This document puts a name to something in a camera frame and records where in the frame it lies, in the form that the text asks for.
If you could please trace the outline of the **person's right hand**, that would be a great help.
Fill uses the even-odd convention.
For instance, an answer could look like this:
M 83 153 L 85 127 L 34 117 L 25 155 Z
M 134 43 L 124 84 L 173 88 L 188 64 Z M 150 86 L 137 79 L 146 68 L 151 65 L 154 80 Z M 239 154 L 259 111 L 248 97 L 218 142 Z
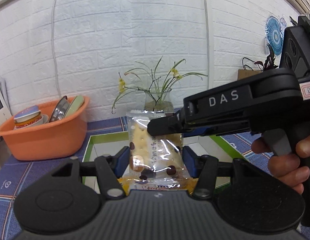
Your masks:
M 251 145 L 251 150 L 256 154 L 272 152 L 273 149 L 279 152 L 290 149 L 288 138 L 282 129 L 263 133 Z M 302 194 L 303 183 L 310 177 L 310 168 L 301 166 L 301 159 L 308 157 L 310 157 L 310 135 L 297 143 L 295 153 L 272 156 L 267 167 L 272 176 Z

